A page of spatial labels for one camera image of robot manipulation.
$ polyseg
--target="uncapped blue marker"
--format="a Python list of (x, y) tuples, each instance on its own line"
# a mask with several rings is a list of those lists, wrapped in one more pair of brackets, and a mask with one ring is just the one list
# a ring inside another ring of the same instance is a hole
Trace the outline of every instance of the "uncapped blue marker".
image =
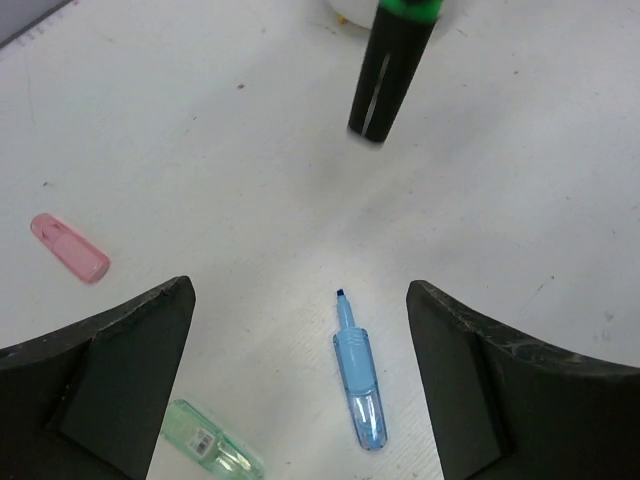
[(340, 331), (333, 336), (342, 383), (358, 441), (366, 450), (380, 450), (387, 443), (376, 368), (369, 335), (356, 327), (351, 305), (342, 289), (338, 290)]

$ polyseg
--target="tabletop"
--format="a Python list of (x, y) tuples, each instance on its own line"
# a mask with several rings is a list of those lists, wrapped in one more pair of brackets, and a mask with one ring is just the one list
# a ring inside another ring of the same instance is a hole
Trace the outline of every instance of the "tabletop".
[[(367, 34), (321, 0), (82, 0), (0, 51), (0, 347), (189, 275), (173, 396), (282, 480), (441, 478), (414, 279), (640, 366), (640, 8), (458, 6), (381, 149), (345, 133)], [(110, 256), (99, 283), (32, 236), (45, 211)], [(332, 349), (338, 288), (374, 349), (375, 454)], [(207, 472), (159, 441), (149, 478)]]

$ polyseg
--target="pink marker cap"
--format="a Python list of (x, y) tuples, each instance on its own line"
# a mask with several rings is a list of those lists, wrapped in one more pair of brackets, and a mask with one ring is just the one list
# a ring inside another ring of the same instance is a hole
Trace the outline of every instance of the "pink marker cap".
[(109, 257), (52, 215), (36, 215), (31, 231), (83, 282), (95, 283), (109, 270)]

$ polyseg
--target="green tube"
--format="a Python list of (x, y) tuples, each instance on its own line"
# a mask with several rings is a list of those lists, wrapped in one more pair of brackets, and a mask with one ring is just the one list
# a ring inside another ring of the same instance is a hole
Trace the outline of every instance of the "green tube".
[(435, 23), (443, 0), (410, 4), (405, 0), (380, 0), (380, 6), (397, 17), (416, 23)]

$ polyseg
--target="translucent green marker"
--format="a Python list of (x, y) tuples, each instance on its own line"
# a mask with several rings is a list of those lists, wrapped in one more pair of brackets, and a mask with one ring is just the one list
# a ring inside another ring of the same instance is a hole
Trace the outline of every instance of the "translucent green marker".
[(349, 128), (384, 143), (418, 68), (442, 0), (381, 0), (356, 89)]

